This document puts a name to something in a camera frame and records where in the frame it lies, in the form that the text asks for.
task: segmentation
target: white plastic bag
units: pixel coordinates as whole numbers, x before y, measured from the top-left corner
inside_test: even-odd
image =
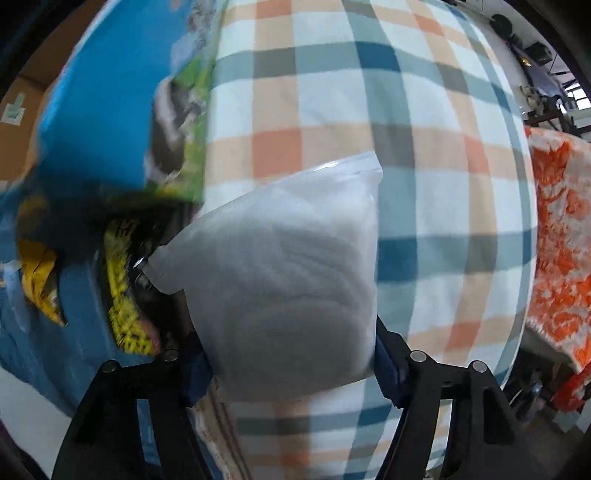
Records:
[[[299,398],[370,373],[381,178],[374,152],[311,168],[154,252],[144,272],[184,290],[225,399]]]

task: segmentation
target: plaid fabric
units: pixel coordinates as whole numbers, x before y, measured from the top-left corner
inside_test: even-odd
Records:
[[[230,0],[217,58],[202,211],[375,150],[379,315],[412,348],[504,381],[537,216],[521,118],[478,28],[438,0]],[[375,378],[224,409],[235,476],[256,480],[373,478],[400,416]],[[432,465],[449,417],[443,404]]]

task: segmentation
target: orange fabric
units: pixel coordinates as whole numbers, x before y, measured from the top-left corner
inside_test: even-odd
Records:
[[[570,377],[570,379],[558,389],[552,397],[552,403],[561,411],[575,411],[585,404],[583,400],[585,385],[591,377],[591,364],[584,370]]]
[[[526,129],[538,205],[538,263],[528,324],[568,354],[591,361],[591,145]]]

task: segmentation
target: metal screw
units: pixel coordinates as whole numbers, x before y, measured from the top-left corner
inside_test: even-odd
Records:
[[[427,354],[420,350],[413,350],[410,352],[410,358],[412,358],[415,362],[423,363],[427,359]]]
[[[165,362],[174,362],[178,358],[178,352],[176,350],[166,350],[162,354],[162,360]]]
[[[542,382],[536,382],[535,385],[533,387],[531,387],[531,392],[534,395],[539,395],[539,393],[542,391],[542,388],[544,386],[542,385]]]
[[[119,368],[119,362],[117,360],[107,360],[102,364],[100,370],[103,373],[110,374]]]
[[[480,360],[472,362],[472,368],[481,374],[486,372],[486,364],[484,362],[481,362]]]
[[[138,268],[141,270],[142,267],[148,262],[146,262],[146,259],[144,257],[140,257],[138,258],[138,261],[136,263],[134,263],[134,268]]]

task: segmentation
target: label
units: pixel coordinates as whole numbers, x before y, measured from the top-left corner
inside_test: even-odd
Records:
[[[14,103],[7,103],[6,108],[4,109],[4,113],[2,114],[2,118],[0,122],[10,125],[19,126],[22,121],[22,117],[25,114],[24,108],[22,108],[22,103],[25,101],[25,94],[19,93],[17,95],[17,99],[14,100]]]

